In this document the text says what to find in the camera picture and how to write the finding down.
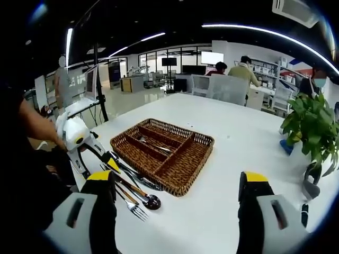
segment desk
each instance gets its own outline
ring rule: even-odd
[[[144,88],[144,75],[131,76],[120,79],[120,89],[122,92],[136,93]]]
[[[263,92],[264,94],[267,94],[267,95],[271,95],[271,96],[274,96],[275,95],[275,90],[272,90],[272,89],[268,89],[266,87],[256,87],[255,85],[250,85],[251,89],[253,90],[257,90],[259,92]]]
[[[70,104],[68,107],[66,107],[66,111],[68,112],[68,118],[71,118],[76,114],[79,114],[82,111],[89,109],[90,107],[98,105],[99,103],[100,103],[99,100],[93,101],[89,98],[83,97],[79,101],[76,101]]]
[[[236,253],[239,178],[244,170],[264,174],[276,194],[283,194],[297,209],[301,208],[304,199],[301,185],[292,176],[288,156],[279,145],[282,118],[215,99],[174,94],[93,130],[103,146],[111,150],[112,137],[150,117],[210,135],[215,145],[185,196],[178,198],[143,187],[162,201],[158,211],[142,207],[149,215],[146,222],[129,212],[124,201],[117,197],[115,237],[122,253]],[[92,153],[84,151],[82,157],[91,172],[101,170],[99,160]],[[320,180],[321,194],[309,204],[309,230],[321,221],[338,191],[338,173]],[[80,175],[75,177],[81,188],[84,179]]]

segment spoon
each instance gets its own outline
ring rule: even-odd
[[[170,151],[170,149],[167,149],[167,148],[164,148],[164,147],[159,147],[159,146],[156,146],[156,145],[154,145],[154,144],[148,143],[148,142],[146,141],[145,137],[143,137],[143,136],[141,136],[141,137],[139,138],[139,141],[142,142],[142,143],[148,144],[149,146],[158,148],[158,149],[162,150],[163,152],[165,152],[165,153],[167,153],[167,154],[172,153],[172,152]]]
[[[128,188],[134,194],[134,196],[139,198],[147,209],[157,210],[161,207],[161,201],[156,195],[148,195],[147,193],[143,192],[141,189],[134,187],[118,175],[115,175],[115,178],[119,183]]]

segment man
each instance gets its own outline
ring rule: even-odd
[[[221,75],[225,75],[225,70],[227,69],[227,65],[223,62],[218,62],[216,64],[216,69],[217,70],[211,70],[209,71],[206,76],[211,76],[212,74],[221,74]]]
[[[260,82],[254,76],[254,73],[249,68],[249,65],[251,63],[252,61],[249,57],[242,56],[239,65],[232,67],[228,73],[229,76],[238,77],[238,78],[248,81],[248,89],[249,89],[251,82],[257,87],[261,85]]]
[[[65,108],[72,104],[72,95],[69,92],[69,77],[66,68],[66,58],[59,58],[59,68],[54,75],[55,97],[58,108]]]
[[[315,98],[320,89],[325,86],[326,78],[326,73],[322,69],[314,67],[312,77],[302,79],[299,92],[306,94],[310,98]]]
[[[51,223],[55,208],[71,192],[48,172],[27,137],[52,141],[65,150],[66,147],[58,138],[53,123],[38,114],[18,90],[1,83],[0,94],[2,105],[6,107],[0,132],[2,228],[9,238],[15,235],[27,239],[38,237]]]

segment green leaves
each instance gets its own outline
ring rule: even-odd
[[[305,108],[304,108],[304,104],[301,100],[301,98],[297,98],[296,100],[288,100],[288,103],[291,104],[292,106],[292,109],[298,114],[298,115],[301,115],[304,111],[305,111]]]
[[[311,153],[318,166],[331,155],[332,165],[324,176],[330,174],[339,161],[339,124],[334,122],[334,110],[322,93],[315,99],[300,93],[288,102],[293,111],[281,125],[288,134],[287,144],[302,141],[302,153]]]

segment fork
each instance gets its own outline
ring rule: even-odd
[[[123,193],[125,193],[125,191],[124,191],[119,185],[116,184],[116,186],[117,186],[121,191],[123,191]],[[139,207],[139,203],[138,203],[136,200],[134,200],[134,198],[132,198],[130,195],[128,195],[129,198],[132,200],[132,202],[131,202],[131,201],[128,201],[127,199],[125,199],[125,198],[122,196],[122,194],[121,194],[117,189],[116,189],[115,191],[116,191],[116,192],[118,193],[118,195],[126,202],[128,210],[130,210],[136,217],[138,217],[138,218],[141,219],[142,221],[146,221],[146,220],[147,220],[147,218],[148,218],[147,213],[145,213],[145,212]]]

